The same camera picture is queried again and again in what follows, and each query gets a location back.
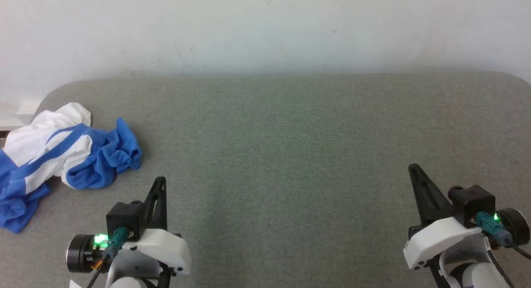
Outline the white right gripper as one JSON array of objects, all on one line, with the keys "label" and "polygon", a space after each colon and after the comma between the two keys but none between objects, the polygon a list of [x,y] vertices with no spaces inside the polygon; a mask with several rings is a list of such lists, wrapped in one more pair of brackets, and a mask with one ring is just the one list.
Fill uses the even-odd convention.
[{"label": "white right gripper", "polygon": [[435,260],[446,265],[475,261],[494,263],[491,243],[502,248],[530,242],[530,224],[519,210],[506,208],[494,213],[478,212],[463,226],[452,216],[452,205],[418,164],[408,167],[422,226],[404,246],[409,269],[420,269]]}]

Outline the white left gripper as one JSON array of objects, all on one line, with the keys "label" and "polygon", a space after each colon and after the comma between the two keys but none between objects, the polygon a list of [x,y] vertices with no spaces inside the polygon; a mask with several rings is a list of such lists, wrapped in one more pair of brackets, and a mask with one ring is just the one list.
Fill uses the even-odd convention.
[{"label": "white left gripper", "polygon": [[[157,277],[165,268],[170,274],[188,274],[192,259],[186,241],[168,231],[166,178],[157,177],[144,201],[145,228],[136,242],[125,242],[102,273],[108,277]],[[72,273],[90,273],[104,256],[110,236],[78,234],[66,250]]]}]

